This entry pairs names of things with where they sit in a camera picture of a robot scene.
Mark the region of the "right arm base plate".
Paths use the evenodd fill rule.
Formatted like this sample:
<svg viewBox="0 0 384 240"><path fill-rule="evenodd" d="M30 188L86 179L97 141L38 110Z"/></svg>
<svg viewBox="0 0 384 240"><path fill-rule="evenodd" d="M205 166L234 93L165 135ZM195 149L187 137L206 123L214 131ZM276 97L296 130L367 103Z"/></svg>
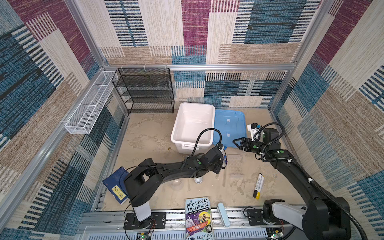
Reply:
<svg viewBox="0 0 384 240"><path fill-rule="evenodd" d="M266 226L268 225L263 218L262 209L248 208L245 211L250 226Z"/></svg>

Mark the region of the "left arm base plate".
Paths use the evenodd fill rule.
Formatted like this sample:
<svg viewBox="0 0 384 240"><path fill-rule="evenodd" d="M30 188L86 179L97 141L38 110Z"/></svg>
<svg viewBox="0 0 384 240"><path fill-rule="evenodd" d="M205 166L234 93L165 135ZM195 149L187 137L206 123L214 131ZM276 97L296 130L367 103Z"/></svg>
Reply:
<svg viewBox="0 0 384 240"><path fill-rule="evenodd" d="M152 212L149 218L139 221L135 213L127 213L124 230L149 230L164 229L167 220L166 212Z"/></svg>

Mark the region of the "clear test tube rack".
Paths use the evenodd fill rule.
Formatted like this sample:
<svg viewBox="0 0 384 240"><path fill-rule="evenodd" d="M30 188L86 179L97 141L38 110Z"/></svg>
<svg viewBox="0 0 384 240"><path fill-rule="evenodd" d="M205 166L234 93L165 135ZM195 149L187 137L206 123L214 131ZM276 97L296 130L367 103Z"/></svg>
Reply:
<svg viewBox="0 0 384 240"><path fill-rule="evenodd" d="M231 179L242 179L243 157L241 155L228 155L228 173Z"/></svg>

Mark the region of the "white plastic storage bin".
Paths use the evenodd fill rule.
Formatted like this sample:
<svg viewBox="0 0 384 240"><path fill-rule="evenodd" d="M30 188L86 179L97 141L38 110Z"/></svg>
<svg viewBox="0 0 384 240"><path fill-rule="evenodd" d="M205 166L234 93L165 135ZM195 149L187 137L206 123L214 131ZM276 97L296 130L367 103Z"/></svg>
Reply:
<svg viewBox="0 0 384 240"><path fill-rule="evenodd" d="M215 110L213 105L180 104L171 134L171 141L180 154L190 155L199 134L214 127Z"/></svg>

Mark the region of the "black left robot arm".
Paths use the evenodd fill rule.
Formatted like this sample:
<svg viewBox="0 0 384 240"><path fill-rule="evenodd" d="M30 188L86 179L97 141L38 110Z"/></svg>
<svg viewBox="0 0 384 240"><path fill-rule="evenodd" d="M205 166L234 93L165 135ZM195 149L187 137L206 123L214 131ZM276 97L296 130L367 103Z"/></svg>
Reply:
<svg viewBox="0 0 384 240"><path fill-rule="evenodd" d="M182 162L161 164L151 158L144 160L123 180L136 219L139 222L150 219L152 211L149 200L161 184L184 178L200 178L208 172L219 174L224 168L223 162L222 150L216 147L205 154L186 157Z"/></svg>

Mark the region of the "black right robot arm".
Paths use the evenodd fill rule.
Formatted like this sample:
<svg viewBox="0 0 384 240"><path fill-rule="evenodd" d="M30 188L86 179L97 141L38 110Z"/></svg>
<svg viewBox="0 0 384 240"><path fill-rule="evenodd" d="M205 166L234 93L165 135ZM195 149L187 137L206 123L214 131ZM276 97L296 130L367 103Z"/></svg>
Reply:
<svg viewBox="0 0 384 240"><path fill-rule="evenodd" d="M301 209L281 199L266 200L262 212L265 223L286 221L302 230L309 240L349 240L351 225L354 225L363 240L368 238L362 225L350 213L348 202L320 186L293 154L281 148L282 133L267 127L253 131L253 138L234 139L233 144L241 151L260 156L262 162L270 163L291 183L306 204L306 208Z"/></svg>

